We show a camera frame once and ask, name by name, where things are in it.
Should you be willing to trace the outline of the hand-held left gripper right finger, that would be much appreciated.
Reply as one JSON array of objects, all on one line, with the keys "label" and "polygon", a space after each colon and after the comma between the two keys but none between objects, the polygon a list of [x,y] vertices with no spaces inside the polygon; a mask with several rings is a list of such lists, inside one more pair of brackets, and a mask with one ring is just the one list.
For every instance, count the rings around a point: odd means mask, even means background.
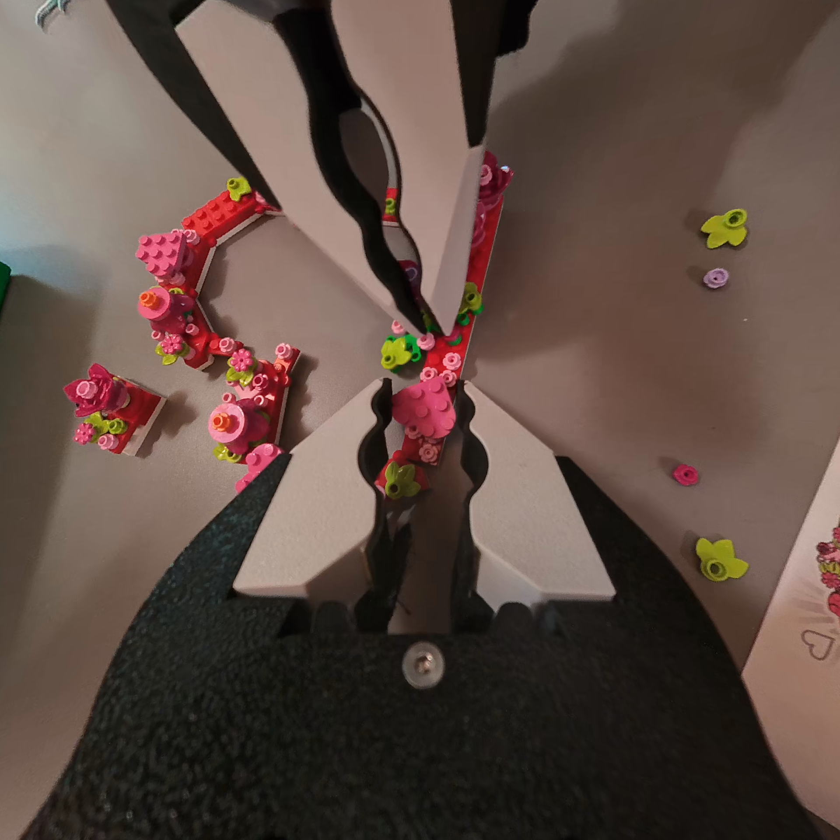
[{"label": "hand-held left gripper right finger", "polygon": [[615,587],[551,448],[468,382],[458,384],[471,482],[453,570],[453,629],[482,632],[506,604],[609,602]]}]

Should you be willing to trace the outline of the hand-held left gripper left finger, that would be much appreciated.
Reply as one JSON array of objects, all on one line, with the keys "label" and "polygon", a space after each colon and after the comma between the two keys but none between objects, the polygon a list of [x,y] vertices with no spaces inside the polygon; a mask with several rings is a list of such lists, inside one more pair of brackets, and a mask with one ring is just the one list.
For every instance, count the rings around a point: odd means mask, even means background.
[{"label": "hand-held left gripper left finger", "polygon": [[386,632],[406,571],[409,514],[385,510],[392,382],[374,380],[294,447],[234,580],[237,593],[339,602]]}]

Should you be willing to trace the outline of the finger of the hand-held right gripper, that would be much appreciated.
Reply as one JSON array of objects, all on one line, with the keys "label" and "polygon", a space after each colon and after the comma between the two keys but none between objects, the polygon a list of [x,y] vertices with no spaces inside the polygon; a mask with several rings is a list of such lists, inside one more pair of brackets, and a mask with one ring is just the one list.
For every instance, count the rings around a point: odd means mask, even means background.
[{"label": "finger of the hand-held right gripper", "polygon": [[354,173],[341,114],[358,104],[326,11],[202,2],[176,33],[285,215],[383,310],[424,317],[385,241],[377,200]]},{"label": "finger of the hand-held right gripper", "polygon": [[350,74],[392,137],[398,216],[421,259],[423,299],[450,333],[483,157],[482,146],[468,141],[451,3],[338,1],[331,14]]}]

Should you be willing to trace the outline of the straight red lego flower strip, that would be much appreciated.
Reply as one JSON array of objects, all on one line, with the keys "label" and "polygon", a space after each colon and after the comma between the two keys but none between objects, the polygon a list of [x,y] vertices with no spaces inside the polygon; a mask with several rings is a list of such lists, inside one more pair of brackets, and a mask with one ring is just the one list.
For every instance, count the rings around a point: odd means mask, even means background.
[{"label": "straight red lego flower strip", "polygon": [[[416,382],[406,385],[392,397],[392,417],[403,428],[403,440],[375,480],[380,492],[391,500],[414,497],[429,488],[424,468],[438,464],[445,439],[455,427],[456,385],[465,371],[476,320],[485,309],[482,292],[504,192],[512,177],[512,169],[499,164],[497,157],[487,150],[479,175],[474,231],[455,325],[446,333],[425,313],[426,332],[415,337],[424,351],[423,361],[406,364],[397,371],[385,370],[400,373],[409,367],[418,371]],[[395,320],[388,336],[408,333],[406,327]]]}]

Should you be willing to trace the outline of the lime green lego leaf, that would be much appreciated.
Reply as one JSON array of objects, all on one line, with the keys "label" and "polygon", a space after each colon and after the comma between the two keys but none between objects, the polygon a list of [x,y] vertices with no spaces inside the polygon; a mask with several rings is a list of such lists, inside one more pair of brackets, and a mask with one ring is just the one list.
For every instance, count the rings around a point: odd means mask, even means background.
[{"label": "lime green lego leaf", "polygon": [[748,212],[745,209],[733,208],[709,217],[700,227],[700,232],[707,238],[708,249],[718,249],[724,245],[739,247],[749,234],[747,221]]},{"label": "lime green lego leaf", "polygon": [[397,371],[406,364],[422,362],[422,351],[417,340],[411,334],[389,335],[381,347],[381,367],[387,371]]},{"label": "lime green lego leaf", "polygon": [[729,539],[710,541],[700,538],[696,541],[696,556],[699,560],[700,573],[709,581],[724,582],[742,578],[750,564],[741,560]]}]

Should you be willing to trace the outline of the curved red lego flower section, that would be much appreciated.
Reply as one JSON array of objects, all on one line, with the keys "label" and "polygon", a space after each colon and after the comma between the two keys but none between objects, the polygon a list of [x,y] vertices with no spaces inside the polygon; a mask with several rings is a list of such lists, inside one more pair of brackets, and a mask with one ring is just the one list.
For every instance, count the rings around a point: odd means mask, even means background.
[{"label": "curved red lego flower section", "polygon": [[215,198],[183,218],[180,227],[139,239],[136,258],[151,278],[137,311],[149,323],[163,365],[183,361],[197,371],[227,358],[243,344],[214,329],[200,302],[209,267],[220,245],[263,216],[281,216],[244,177],[227,181]]}]

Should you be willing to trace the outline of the bent red lego flower section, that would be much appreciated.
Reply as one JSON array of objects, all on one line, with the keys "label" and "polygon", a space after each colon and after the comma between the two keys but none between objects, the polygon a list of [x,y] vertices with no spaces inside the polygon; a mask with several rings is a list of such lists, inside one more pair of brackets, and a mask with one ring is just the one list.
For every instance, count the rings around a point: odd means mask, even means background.
[{"label": "bent red lego flower section", "polygon": [[227,390],[207,421],[213,456],[246,468],[236,482],[237,493],[284,453],[281,426],[301,352],[279,343],[275,354],[274,360],[261,360],[246,347],[235,349],[227,359]]}]

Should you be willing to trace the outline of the small red lego rose section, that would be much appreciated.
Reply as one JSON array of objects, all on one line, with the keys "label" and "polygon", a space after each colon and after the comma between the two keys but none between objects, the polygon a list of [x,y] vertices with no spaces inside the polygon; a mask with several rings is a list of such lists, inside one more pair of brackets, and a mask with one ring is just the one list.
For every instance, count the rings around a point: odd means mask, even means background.
[{"label": "small red lego rose section", "polygon": [[113,455],[136,456],[166,398],[93,364],[87,376],[64,387],[80,425],[79,445],[97,445]]}]

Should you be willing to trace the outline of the lego instruction booklet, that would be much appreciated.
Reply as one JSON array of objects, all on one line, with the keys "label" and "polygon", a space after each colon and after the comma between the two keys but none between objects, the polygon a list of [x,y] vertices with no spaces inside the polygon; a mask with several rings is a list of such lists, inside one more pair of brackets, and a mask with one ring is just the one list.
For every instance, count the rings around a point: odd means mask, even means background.
[{"label": "lego instruction booklet", "polygon": [[742,678],[804,806],[839,827],[839,447],[794,541]]}]

